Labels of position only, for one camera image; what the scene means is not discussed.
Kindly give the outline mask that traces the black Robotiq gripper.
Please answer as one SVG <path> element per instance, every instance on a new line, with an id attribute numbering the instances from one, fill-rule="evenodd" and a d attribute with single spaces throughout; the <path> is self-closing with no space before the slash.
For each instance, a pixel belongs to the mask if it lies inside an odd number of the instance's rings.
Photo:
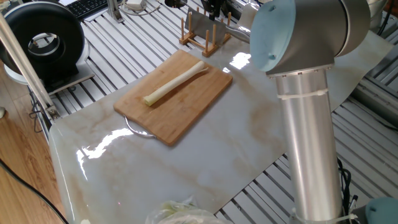
<path id="1" fill-rule="evenodd" d="M 226 9 L 225 0 L 201 0 L 201 3 L 206 11 L 211 11 L 210 12 L 211 21 L 215 19 L 214 11 L 216 11 L 216 16 L 220 17 L 222 10 Z"/>

